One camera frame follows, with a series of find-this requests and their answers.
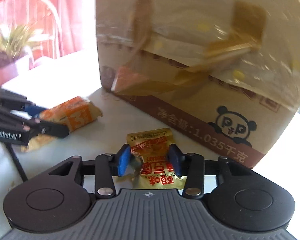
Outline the gold red snack packet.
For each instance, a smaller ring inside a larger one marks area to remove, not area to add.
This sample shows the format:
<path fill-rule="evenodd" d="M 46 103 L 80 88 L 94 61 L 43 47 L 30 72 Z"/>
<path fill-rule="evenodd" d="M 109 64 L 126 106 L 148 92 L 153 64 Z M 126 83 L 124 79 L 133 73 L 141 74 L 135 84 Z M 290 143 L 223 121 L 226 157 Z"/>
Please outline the gold red snack packet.
<path fill-rule="evenodd" d="M 126 174 L 114 178 L 117 187 L 147 190 L 184 188 L 186 177 L 177 176 L 168 161 L 169 146 L 174 143 L 169 128 L 130 133 L 126 139 L 131 159 Z"/>

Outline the orange white snack packet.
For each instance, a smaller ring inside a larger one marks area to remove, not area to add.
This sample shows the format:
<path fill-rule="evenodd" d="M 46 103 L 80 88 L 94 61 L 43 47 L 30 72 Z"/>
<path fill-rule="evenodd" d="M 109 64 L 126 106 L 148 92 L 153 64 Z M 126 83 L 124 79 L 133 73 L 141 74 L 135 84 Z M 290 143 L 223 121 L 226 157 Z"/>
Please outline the orange white snack packet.
<path fill-rule="evenodd" d="M 66 125 L 73 132 L 102 116 L 102 111 L 90 100 L 77 96 L 51 109 L 44 110 L 39 117 L 45 121 Z M 21 152 L 37 150 L 56 140 L 57 137 L 40 134 L 29 141 L 27 146 L 21 146 Z"/>

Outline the green leafy plant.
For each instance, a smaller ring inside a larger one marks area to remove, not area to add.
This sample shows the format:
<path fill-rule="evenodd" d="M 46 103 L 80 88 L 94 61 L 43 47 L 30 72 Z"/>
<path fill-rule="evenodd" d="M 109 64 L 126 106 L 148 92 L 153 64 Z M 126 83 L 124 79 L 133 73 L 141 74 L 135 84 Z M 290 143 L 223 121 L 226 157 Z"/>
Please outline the green leafy plant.
<path fill-rule="evenodd" d="M 38 45 L 31 40 L 33 35 L 28 24 L 0 29 L 0 86 L 33 66 L 32 49 Z"/>

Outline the red patterned curtain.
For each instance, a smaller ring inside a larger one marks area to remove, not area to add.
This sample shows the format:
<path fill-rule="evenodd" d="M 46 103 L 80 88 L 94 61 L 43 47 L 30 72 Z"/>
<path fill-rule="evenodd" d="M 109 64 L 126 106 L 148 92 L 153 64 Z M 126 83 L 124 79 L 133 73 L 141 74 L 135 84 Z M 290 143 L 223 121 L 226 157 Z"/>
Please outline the red patterned curtain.
<path fill-rule="evenodd" d="M 0 28 L 30 25 L 34 59 L 96 46 L 95 0 L 0 0 Z"/>

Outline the brown cardboard box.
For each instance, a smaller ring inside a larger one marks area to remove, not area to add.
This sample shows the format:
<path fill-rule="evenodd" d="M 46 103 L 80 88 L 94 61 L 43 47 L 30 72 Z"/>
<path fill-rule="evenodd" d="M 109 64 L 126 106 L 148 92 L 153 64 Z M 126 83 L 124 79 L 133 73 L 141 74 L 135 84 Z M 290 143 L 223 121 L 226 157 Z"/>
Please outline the brown cardboard box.
<path fill-rule="evenodd" d="M 300 107 L 300 0 L 96 0 L 102 87 L 254 167 Z"/>

